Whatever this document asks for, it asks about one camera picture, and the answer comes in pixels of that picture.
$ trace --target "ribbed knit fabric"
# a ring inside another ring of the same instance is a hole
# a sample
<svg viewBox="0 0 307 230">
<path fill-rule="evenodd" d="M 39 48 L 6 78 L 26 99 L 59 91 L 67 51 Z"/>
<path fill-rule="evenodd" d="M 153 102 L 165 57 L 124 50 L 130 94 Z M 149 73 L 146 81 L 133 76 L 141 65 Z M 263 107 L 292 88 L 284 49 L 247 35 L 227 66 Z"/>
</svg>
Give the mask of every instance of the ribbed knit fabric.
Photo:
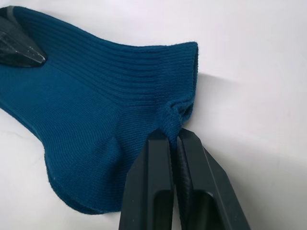
<svg viewBox="0 0 307 230">
<path fill-rule="evenodd" d="M 191 116 L 197 44 L 120 45 L 36 11 L 13 12 L 48 61 L 0 66 L 0 107 L 43 143 L 50 184 L 67 205 L 119 211 L 147 135 L 161 128 L 174 146 Z"/>
</svg>

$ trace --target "white table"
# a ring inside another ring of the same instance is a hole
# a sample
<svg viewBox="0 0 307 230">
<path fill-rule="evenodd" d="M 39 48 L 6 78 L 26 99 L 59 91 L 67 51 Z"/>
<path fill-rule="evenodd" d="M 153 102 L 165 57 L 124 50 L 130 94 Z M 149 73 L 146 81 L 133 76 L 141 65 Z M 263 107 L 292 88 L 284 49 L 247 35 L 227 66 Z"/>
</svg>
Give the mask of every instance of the white table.
<svg viewBox="0 0 307 230">
<path fill-rule="evenodd" d="M 122 44 L 197 41 L 197 97 L 186 128 L 226 170 L 253 230 L 306 229 L 305 0 L 0 1 L 7 5 Z M 0 229 L 117 230 L 119 213 L 84 215 L 56 196 L 43 154 L 0 110 Z"/>
</svg>

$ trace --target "sock cuff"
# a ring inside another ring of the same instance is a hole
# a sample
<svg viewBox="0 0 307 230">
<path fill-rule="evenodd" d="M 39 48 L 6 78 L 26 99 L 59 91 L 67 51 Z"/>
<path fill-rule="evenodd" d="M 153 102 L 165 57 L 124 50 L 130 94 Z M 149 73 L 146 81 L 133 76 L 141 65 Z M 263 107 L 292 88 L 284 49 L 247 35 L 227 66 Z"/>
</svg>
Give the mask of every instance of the sock cuff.
<svg viewBox="0 0 307 230">
<path fill-rule="evenodd" d="M 195 93 L 197 43 L 128 46 L 24 7 L 14 16 L 52 65 L 117 104 L 163 104 Z"/>
</svg>

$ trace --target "white surface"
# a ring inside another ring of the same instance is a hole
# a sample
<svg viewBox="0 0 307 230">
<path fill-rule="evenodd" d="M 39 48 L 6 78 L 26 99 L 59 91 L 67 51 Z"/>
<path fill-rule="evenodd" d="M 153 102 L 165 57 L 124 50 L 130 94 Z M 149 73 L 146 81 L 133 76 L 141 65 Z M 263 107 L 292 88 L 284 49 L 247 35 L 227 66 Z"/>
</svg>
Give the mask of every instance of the white surface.
<svg viewBox="0 0 307 230">
<path fill-rule="evenodd" d="M 305 0 L 0 0 L 130 45 L 199 43 L 194 131 L 253 230 L 307 226 Z M 0 110 L 0 229 L 116 230 L 50 188 L 41 143 Z"/>
</svg>

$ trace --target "blue sock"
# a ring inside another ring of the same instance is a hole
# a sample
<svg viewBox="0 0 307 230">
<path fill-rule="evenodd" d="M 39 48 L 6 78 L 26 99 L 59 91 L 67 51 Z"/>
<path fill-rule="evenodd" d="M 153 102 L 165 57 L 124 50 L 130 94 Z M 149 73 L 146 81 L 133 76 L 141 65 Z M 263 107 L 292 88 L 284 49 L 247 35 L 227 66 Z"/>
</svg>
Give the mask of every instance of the blue sock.
<svg viewBox="0 0 307 230">
<path fill-rule="evenodd" d="M 67 205 L 119 211 L 147 135 L 160 128 L 174 146 L 191 116 L 197 43 L 125 46 L 26 8 L 14 15 L 48 60 L 0 66 L 0 107 L 43 143 L 50 184 Z"/>
</svg>

